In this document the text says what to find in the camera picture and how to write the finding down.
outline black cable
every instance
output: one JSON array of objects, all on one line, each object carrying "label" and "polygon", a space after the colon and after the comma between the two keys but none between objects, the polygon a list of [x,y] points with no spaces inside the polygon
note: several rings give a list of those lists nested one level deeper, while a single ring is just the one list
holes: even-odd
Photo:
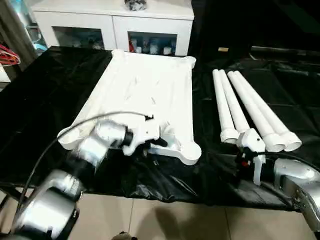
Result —
[{"label": "black cable", "polygon": [[307,160],[305,160],[302,157],[290,154],[290,153],[286,153],[286,152],[269,152],[269,151],[263,151],[263,152],[257,152],[256,155],[266,155],[266,156],[274,156],[274,157],[285,157],[285,158],[290,158],[290,159],[295,159],[298,160],[312,168],[314,168],[315,170],[317,170],[318,172],[320,172],[320,168],[314,164],[312,164],[311,162],[308,162]]},{"label": "black cable", "polygon": [[39,165],[39,163],[41,162],[41,160],[43,159],[44,155],[47,153],[47,151],[62,137],[64,137],[66,134],[68,134],[69,132],[71,132],[73,129],[79,127],[80,125],[82,124],[85,124],[87,122],[90,122],[90,121],[93,121],[93,120],[97,120],[97,119],[100,119],[100,118],[105,118],[105,117],[108,117],[108,116],[112,116],[112,115],[118,115],[118,114],[134,114],[134,115],[139,115],[139,116],[144,116],[146,117],[145,114],[142,114],[142,113],[139,113],[139,112],[135,112],[135,111],[111,111],[111,112],[108,112],[108,113],[105,113],[105,114],[101,114],[101,115],[97,115],[97,116],[94,116],[94,117],[91,117],[91,118],[88,118],[86,120],[83,120],[81,122],[78,122],[77,124],[71,126],[70,128],[68,128],[66,131],[64,131],[60,136],[56,137],[52,142],[50,142],[47,147],[44,149],[44,151],[41,153],[40,157],[37,159],[37,161],[35,162],[34,164],[34,167],[29,175],[29,178],[27,179],[24,187],[23,187],[23,190],[21,192],[21,196],[20,196],[20,199],[19,199],[19,202],[18,202],[18,205],[16,207],[16,211],[15,211],[15,217],[17,216],[17,213],[19,212],[19,210],[21,209],[21,206],[22,206],[22,203],[24,201],[24,198],[26,196],[26,192],[28,190],[28,187],[29,187],[29,184],[31,182],[31,179],[32,177],[34,176],[35,174],[35,171]]},{"label": "black cable", "polygon": [[276,189],[274,189],[272,186],[270,186],[269,184],[267,184],[266,182],[261,182],[261,187],[265,188],[268,192],[271,192],[272,194],[274,194],[275,196],[278,197],[278,199],[280,199],[284,204],[286,204],[288,207],[293,208],[294,207],[294,203],[293,201],[287,197],[284,193],[277,191]]}]

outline dark wall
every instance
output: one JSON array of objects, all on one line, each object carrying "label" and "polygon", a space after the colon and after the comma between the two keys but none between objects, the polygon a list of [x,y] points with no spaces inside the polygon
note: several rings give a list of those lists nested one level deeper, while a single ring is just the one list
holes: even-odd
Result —
[{"label": "dark wall", "polygon": [[[293,9],[291,6],[297,6],[298,2],[298,0],[193,0],[195,15],[193,27],[196,29],[192,29],[189,48],[192,51],[189,53],[195,57],[210,59],[220,54],[219,47],[227,47],[241,57],[242,54],[248,53],[252,45],[317,50],[320,48],[319,36],[301,28],[292,17],[288,16],[288,13],[284,12]],[[312,15],[307,8],[302,6],[301,9],[301,12]],[[300,20],[302,17],[303,15],[297,15],[296,19]]]}]

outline table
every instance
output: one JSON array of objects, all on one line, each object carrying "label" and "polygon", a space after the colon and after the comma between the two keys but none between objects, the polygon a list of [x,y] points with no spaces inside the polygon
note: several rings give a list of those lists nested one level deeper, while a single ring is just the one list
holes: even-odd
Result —
[{"label": "table", "polygon": [[[73,122],[111,58],[110,51],[51,47],[0,92],[0,189],[24,185],[46,145]],[[192,74],[194,140],[202,149],[198,163],[186,166],[173,157],[128,157],[113,150],[87,192],[168,203],[296,211],[250,180],[235,178],[237,148],[220,143],[214,68],[241,70],[303,141],[294,154],[320,166],[318,67],[247,59],[198,61]],[[58,143],[54,145],[31,186],[37,186],[67,154]]]}]

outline cabinet door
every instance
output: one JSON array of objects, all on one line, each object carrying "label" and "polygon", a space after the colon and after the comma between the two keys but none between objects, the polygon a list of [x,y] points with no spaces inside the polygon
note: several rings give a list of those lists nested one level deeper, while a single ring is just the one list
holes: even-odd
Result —
[{"label": "cabinet door", "polygon": [[188,54],[192,20],[113,16],[113,24],[118,49],[159,55]]},{"label": "cabinet door", "polygon": [[109,15],[45,11],[35,11],[34,15],[48,47],[116,48]]}]

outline white cabinet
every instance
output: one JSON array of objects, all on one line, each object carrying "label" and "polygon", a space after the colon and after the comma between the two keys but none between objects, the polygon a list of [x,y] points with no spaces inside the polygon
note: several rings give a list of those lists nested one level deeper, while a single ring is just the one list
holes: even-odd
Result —
[{"label": "white cabinet", "polygon": [[34,16],[48,47],[116,48],[110,15],[35,11]]},{"label": "white cabinet", "polygon": [[165,47],[177,56],[188,54],[192,21],[146,17],[113,17],[116,45],[129,52],[141,47],[143,53],[162,54]]},{"label": "white cabinet", "polygon": [[124,0],[43,0],[31,8],[48,47],[188,54],[191,0],[148,0],[142,11]]}]

